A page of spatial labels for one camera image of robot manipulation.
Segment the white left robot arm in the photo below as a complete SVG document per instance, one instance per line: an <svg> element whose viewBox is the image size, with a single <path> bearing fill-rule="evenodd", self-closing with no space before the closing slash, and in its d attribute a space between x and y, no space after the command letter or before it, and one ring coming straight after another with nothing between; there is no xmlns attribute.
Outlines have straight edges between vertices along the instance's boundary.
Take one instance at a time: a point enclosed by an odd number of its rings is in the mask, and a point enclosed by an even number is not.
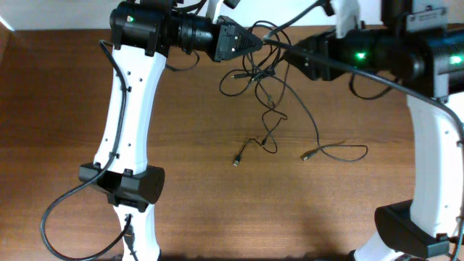
<svg viewBox="0 0 464 261"><path fill-rule="evenodd" d="M111 13L114 78L103 139L79 179L107 195L123 230L124 260L158 260L154 206L165 172L149 165L147 137L157 85L171 47L203 51L214 62L258 51L259 37L220 14L205 15L181 1L123 1Z"/></svg>

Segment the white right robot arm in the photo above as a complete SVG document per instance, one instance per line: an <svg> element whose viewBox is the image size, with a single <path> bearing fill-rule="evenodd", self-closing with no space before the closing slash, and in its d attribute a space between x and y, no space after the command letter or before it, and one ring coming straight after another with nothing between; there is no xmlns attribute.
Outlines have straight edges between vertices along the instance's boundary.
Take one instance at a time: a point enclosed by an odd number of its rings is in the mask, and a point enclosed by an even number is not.
<svg viewBox="0 0 464 261"><path fill-rule="evenodd" d="M286 52L311 80L344 73L406 94L415 143L415 190L377 208L376 232L350 260L422 260L463 249L463 30L443 1L383 1L381 29L367 29L357 1L320 1L336 26Z"/></svg>

